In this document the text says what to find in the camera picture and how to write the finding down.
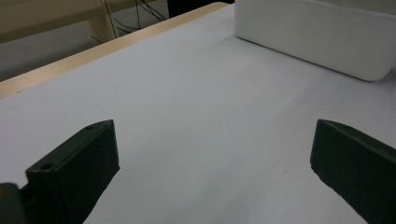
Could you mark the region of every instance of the floor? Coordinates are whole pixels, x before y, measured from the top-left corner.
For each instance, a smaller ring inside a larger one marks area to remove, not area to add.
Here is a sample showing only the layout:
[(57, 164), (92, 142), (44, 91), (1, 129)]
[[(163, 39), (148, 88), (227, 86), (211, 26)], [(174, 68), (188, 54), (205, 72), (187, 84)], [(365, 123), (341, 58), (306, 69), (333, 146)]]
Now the floor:
[[(149, 3), (162, 16), (168, 18), (166, 0)], [(149, 14), (147, 6), (129, 8), (114, 13), (119, 24), (120, 35), (133, 32), (132, 28), (148, 27), (159, 22), (159, 19)], [(31, 35), (22, 39), (0, 44), (0, 81), (26, 73), (48, 63), (79, 53), (100, 45), (91, 37), (86, 22), (65, 26), (38, 35)]]

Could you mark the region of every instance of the white surface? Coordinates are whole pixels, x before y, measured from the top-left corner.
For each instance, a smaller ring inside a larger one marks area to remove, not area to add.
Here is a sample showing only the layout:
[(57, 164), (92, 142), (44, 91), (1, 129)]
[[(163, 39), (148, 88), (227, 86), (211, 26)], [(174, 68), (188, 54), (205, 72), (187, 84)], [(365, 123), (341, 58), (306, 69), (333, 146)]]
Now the white surface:
[(396, 147), (395, 99), (395, 74), (368, 83), (235, 37), (229, 6), (0, 100), (0, 181), (22, 186), (114, 119), (121, 169), (86, 224), (362, 224), (311, 171), (316, 122)]
[(396, 66), (396, 16), (388, 14), (310, 0), (244, 0), (235, 3), (235, 33), (364, 80)]

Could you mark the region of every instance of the table edge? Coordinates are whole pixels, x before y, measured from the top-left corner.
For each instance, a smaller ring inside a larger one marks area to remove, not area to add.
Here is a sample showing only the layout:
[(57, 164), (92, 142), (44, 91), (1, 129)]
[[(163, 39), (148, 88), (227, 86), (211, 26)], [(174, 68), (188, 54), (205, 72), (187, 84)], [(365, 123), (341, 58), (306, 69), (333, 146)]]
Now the table edge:
[(136, 31), (130, 35), (125, 35), (100, 46), (84, 50), (55, 63), (50, 63), (17, 77), (4, 80), (0, 82), (0, 99), (32, 88), (33, 86), (58, 77), (119, 49), (131, 46), (132, 44), (178, 27), (189, 21), (196, 20), (228, 5), (229, 4), (227, 3), (216, 2), (197, 8), (193, 11), (159, 22), (140, 31)]

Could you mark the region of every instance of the white foam box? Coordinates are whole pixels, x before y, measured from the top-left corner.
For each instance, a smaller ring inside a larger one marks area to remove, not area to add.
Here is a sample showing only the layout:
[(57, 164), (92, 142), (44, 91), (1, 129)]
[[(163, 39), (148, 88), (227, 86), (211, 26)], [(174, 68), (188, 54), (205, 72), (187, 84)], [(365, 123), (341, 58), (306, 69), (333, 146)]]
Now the white foam box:
[(236, 0), (235, 34), (376, 81), (396, 65), (396, 16), (369, 10), (367, 5), (359, 7), (359, 2), (346, 7), (309, 0)]

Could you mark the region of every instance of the white table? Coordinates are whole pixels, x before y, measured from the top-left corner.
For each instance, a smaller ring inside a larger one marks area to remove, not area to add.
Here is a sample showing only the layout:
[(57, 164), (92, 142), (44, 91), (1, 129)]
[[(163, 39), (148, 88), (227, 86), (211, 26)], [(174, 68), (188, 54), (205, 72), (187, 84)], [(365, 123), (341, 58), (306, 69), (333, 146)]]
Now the white table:
[(396, 75), (369, 83), (233, 36), (233, 6), (0, 100), (0, 181), (114, 119), (120, 171), (85, 223), (362, 224), (312, 172), (316, 122), (396, 147)]

